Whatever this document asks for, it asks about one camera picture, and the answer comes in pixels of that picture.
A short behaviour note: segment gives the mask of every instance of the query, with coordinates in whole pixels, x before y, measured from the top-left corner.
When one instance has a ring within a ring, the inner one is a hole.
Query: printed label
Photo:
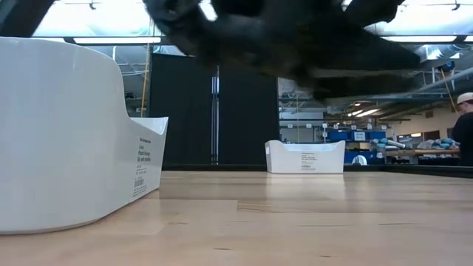
[[[303,152],[301,156],[301,169],[303,171],[316,170],[316,154],[313,152]]]
[[[135,171],[135,181],[133,186],[133,197],[139,197],[146,192],[148,188],[146,178],[149,175],[151,155],[151,141],[144,137],[140,137],[138,141],[137,164]]]
[[[367,136],[365,132],[353,132],[354,141],[366,141]]]

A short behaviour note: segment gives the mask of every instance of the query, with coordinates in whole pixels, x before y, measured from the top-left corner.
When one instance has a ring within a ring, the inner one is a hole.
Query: workbench
[[[409,157],[410,164],[419,164],[419,157],[423,155],[459,155],[459,149],[412,149],[412,150],[397,150],[397,151],[384,151],[383,155],[386,160],[386,164],[392,163],[393,157]]]

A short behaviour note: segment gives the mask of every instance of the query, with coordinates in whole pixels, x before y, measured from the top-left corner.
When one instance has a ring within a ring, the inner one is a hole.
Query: pipe
[[[407,97],[407,96],[410,96],[410,95],[414,95],[416,93],[419,93],[419,92],[422,92],[422,91],[425,91],[425,90],[428,90],[428,89],[434,89],[435,87],[437,86],[442,86],[444,85],[445,83],[447,82],[450,82],[450,81],[454,81],[454,80],[457,80],[458,78],[463,78],[467,75],[470,75],[470,74],[473,74],[473,67],[470,67],[468,69],[465,69],[463,70],[462,72],[459,72],[458,74],[454,74],[454,75],[451,75],[449,76],[448,78],[445,78],[443,80],[440,80],[440,81],[437,81],[437,82],[434,82],[434,83],[431,83],[427,86],[423,86],[419,89],[415,89],[415,90],[412,90],[410,92],[405,92],[405,93],[400,93],[400,94],[396,94],[396,96],[402,98],[402,97]],[[385,106],[387,106],[389,103],[385,103],[385,104],[381,104],[379,106],[377,106],[377,108],[383,108]]]
[[[387,140],[386,144],[397,147],[397,148],[400,148],[400,149],[405,149],[406,148],[406,144],[395,142],[395,141],[392,141],[392,140]]]
[[[315,121],[324,121],[324,122],[345,122],[345,121],[365,121],[366,119],[360,118],[360,117],[354,117],[354,118],[313,118],[313,119],[308,119],[308,118],[302,118],[302,119],[297,119],[297,118],[292,118],[292,119],[279,119],[279,122],[315,122]],[[390,121],[390,122],[401,122],[401,121],[411,121],[409,118],[401,118],[401,119],[383,119],[382,121]]]
[[[396,146],[386,146],[386,147],[384,147],[384,150],[385,151],[397,151],[397,150],[399,150],[399,148],[396,147]]]
[[[153,27],[153,36],[154,36],[154,30],[156,29],[156,27],[154,27],[154,23],[151,18],[149,19],[149,26]],[[149,52],[150,48],[151,48],[151,44],[148,43],[146,45],[146,65],[145,65],[145,75],[143,76],[143,91],[141,94],[140,117],[144,117],[144,109],[145,109],[145,103],[146,103],[146,85],[148,83],[148,72],[149,72],[149,60],[151,59],[151,53]]]
[[[423,45],[415,52],[421,57],[421,62],[428,60],[450,59],[459,52],[473,47],[472,44],[437,44]]]

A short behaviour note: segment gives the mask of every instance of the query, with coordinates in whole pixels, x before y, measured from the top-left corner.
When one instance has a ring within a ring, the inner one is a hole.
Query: blue bin
[[[373,160],[376,160],[376,151],[360,151],[359,155],[363,155],[367,158],[368,164],[370,164]]]
[[[367,132],[367,139],[374,140],[374,139],[382,139],[386,137],[386,132]]]
[[[345,151],[344,163],[352,163],[353,159],[359,154],[359,151]]]
[[[348,132],[328,132],[327,138],[330,141],[348,140]]]

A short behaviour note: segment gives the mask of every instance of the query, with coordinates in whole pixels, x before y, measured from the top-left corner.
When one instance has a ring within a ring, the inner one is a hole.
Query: white cap
[[[463,93],[462,95],[458,96],[457,104],[464,103],[468,100],[473,100],[473,92]]]

